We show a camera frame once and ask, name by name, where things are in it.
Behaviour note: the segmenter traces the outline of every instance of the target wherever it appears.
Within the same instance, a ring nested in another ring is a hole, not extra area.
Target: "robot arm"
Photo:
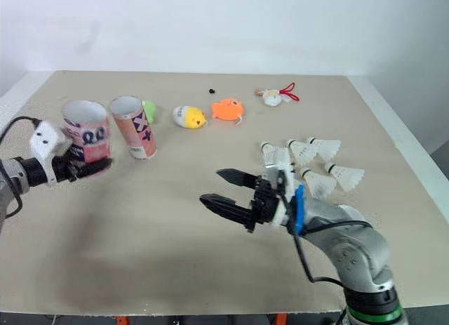
[[[34,157],[17,157],[0,161],[0,231],[4,220],[15,215],[22,208],[20,195],[46,183],[53,186],[64,180],[70,182],[93,175],[109,168],[112,159],[104,158],[77,167],[72,164],[72,155],[68,152],[72,140],[63,132],[45,121],[37,126],[30,147]],[[18,208],[7,214],[9,204],[17,200]]]
[[[288,169],[282,166],[267,170],[270,176],[254,176],[235,169],[217,172],[234,185],[255,190],[250,208],[236,206],[235,201],[217,194],[202,195],[200,200],[214,213],[244,225],[249,232],[254,231],[256,223],[274,224],[275,220],[281,220],[295,239],[309,280],[331,281],[344,288],[351,324],[407,324],[388,268],[390,250],[385,238],[350,206],[296,196],[289,201],[286,184],[291,174]],[[286,213],[279,217],[279,211]],[[340,281],[311,276],[299,237],[307,239],[329,257]]]

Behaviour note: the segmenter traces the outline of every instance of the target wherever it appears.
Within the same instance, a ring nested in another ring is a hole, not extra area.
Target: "red string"
[[[292,98],[293,100],[296,100],[297,102],[299,102],[300,98],[297,95],[290,92],[290,91],[293,91],[294,88],[295,88],[295,82],[290,83],[282,90],[279,90],[279,93],[282,93],[283,95],[287,95],[288,97]]]

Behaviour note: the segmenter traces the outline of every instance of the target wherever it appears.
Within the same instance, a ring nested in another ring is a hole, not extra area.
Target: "orange fish toy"
[[[243,105],[236,98],[227,98],[212,104],[212,118],[239,120],[236,125],[241,123],[243,112]]]

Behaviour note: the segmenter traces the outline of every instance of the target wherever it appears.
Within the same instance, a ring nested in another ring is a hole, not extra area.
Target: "paper cup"
[[[97,102],[75,100],[62,106],[64,127],[73,144],[73,163],[83,166],[111,156],[106,109]]]
[[[114,99],[110,108],[131,155],[136,159],[153,157],[157,146],[142,101],[137,97],[125,95]]]

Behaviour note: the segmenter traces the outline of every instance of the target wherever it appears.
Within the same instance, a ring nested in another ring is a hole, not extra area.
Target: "blue gripper part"
[[[299,235],[304,225],[304,185],[300,185],[295,192],[296,195],[296,232]]]

